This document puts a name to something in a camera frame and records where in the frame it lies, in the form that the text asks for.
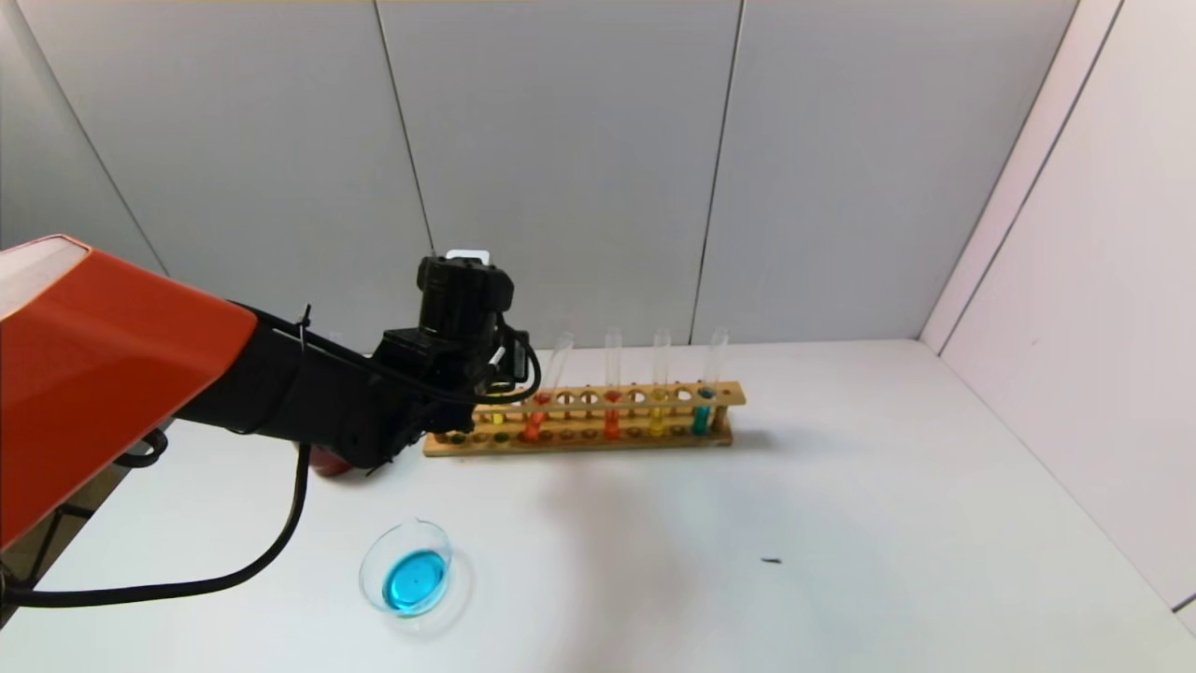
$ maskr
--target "red liquid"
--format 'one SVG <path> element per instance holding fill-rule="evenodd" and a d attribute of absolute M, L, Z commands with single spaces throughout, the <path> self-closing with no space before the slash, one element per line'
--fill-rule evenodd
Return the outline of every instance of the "red liquid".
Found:
<path fill-rule="evenodd" d="M 553 396 L 548 393 L 539 393 L 532 400 L 537 405 L 547 405 L 553 402 Z M 539 427 L 544 423 L 548 415 L 542 411 L 532 412 L 527 416 L 527 426 L 524 428 L 523 440 L 525 442 L 538 442 L 539 441 Z"/>
<path fill-rule="evenodd" d="M 617 403 L 623 396 L 618 391 L 606 391 L 603 397 L 606 398 L 608 403 Z M 618 440 L 618 410 L 606 411 L 606 424 L 603 427 L 602 434 L 608 440 Z"/>

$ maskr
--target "wooden test tube rack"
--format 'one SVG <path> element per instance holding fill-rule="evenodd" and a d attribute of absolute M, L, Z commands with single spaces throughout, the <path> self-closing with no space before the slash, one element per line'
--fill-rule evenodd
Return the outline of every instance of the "wooden test tube rack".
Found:
<path fill-rule="evenodd" d="M 617 390 L 618 402 L 605 399 L 608 391 Z M 665 391 L 667 399 L 655 400 L 652 393 Z M 704 398 L 700 391 L 713 391 Z M 727 420 L 727 408 L 748 404 L 743 388 L 734 381 L 704 384 L 672 384 L 667 386 L 630 385 L 617 388 L 599 386 L 561 387 L 553 391 L 553 400 L 538 405 L 524 400 L 514 405 L 478 405 L 474 412 L 472 433 L 433 435 L 423 445 L 423 455 L 482 457 L 508 454 L 543 454 L 567 452 L 600 452 L 614 449 L 651 449 L 678 447 L 730 447 L 734 438 Z M 710 408 L 704 435 L 695 435 L 694 410 Z M 654 409 L 663 410 L 664 435 L 651 433 Z M 617 410 L 620 436 L 603 434 L 605 415 Z M 527 416 L 544 412 L 539 440 L 524 436 Z M 502 423 L 495 423 L 495 417 Z"/>

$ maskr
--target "blue liquid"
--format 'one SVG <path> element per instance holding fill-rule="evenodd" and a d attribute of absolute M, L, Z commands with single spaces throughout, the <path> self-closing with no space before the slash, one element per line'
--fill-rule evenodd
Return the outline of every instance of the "blue liquid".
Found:
<path fill-rule="evenodd" d="M 697 408 L 694 410 L 694 427 L 690 432 L 694 435 L 706 435 L 706 427 L 710 421 L 710 408 Z"/>
<path fill-rule="evenodd" d="M 702 388 L 697 392 L 698 396 L 706 398 L 707 400 L 714 398 L 714 391 L 710 388 Z M 697 408 L 694 410 L 694 427 L 690 432 L 694 435 L 706 435 L 707 427 L 710 422 L 710 408 Z"/>
<path fill-rule="evenodd" d="M 431 550 L 411 552 L 390 569 L 382 591 L 390 607 L 403 614 L 422 614 L 445 593 L 445 559 Z"/>

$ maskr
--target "test tube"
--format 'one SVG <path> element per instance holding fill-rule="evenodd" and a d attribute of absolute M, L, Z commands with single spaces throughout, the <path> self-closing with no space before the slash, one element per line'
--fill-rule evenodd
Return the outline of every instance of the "test tube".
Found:
<path fill-rule="evenodd" d="M 710 338 L 710 350 L 706 355 L 706 369 L 702 373 L 702 387 L 697 396 L 707 400 L 714 398 L 714 385 L 719 383 L 722 371 L 722 354 L 727 347 L 727 328 L 720 326 L 714 330 Z M 694 435 L 706 435 L 710 422 L 710 408 L 702 406 L 694 410 Z"/>
<path fill-rule="evenodd" d="M 617 326 L 606 330 L 606 398 L 608 403 L 617 403 L 620 393 L 620 363 L 623 355 L 623 332 Z M 606 424 L 603 435 L 608 440 L 618 440 L 618 410 L 606 410 Z"/>
<path fill-rule="evenodd" d="M 561 383 L 561 373 L 565 372 L 565 361 L 569 359 L 569 351 L 573 350 L 573 334 L 569 331 L 562 331 L 556 338 L 556 347 L 553 348 L 553 355 L 548 360 L 548 369 L 544 372 L 544 378 L 539 383 L 539 391 L 532 402 L 537 406 L 543 406 L 553 402 L 553 392 L 556 391 L 557 384 Z M 526 442 L 538 442 L 539 441 L 539 427 L 544 423 L 544 418 L 548 417 L 547 412 L 536 411 L 527 415 L 527 426 L 524 427 L 523 439 Z"/>
<path fill-rule="evenodd" d="M 669 399 L 669 347 L 672 345 L 672 336 L 667 326 L 657 329 L 657 335 L 652 339 L 652 402 L 663 403 Z M 648 412 L 648 435 L 663 438 L 665 434 L 665 410 L 655 408 Z"/>

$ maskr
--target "white tabletop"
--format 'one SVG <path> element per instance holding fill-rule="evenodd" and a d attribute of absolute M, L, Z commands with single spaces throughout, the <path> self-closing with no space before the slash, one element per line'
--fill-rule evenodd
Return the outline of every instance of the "white tabletop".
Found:
<path fill-rule="evenodd" d="M 696 378 L 700 349 L 673 349 Z M 624 351 L 628 379 L 648 350 Z M 569 384 L 597 381 L 575 353 Z M 11 671 L 1196 671 L 1196 638 L 1035 458 L 922 345 L 732 347 L 734 447 L 426 459 L 313 478 L 299 530 L 219 594 L 17 613 Z M 294 451 L 176 423 L 43 589 L 234 570 L 286 516 Z M 413 635 L 359 595 L 407 516 L 468 571 Z M 780 558 L 781 564 L 761 558 Z"/>

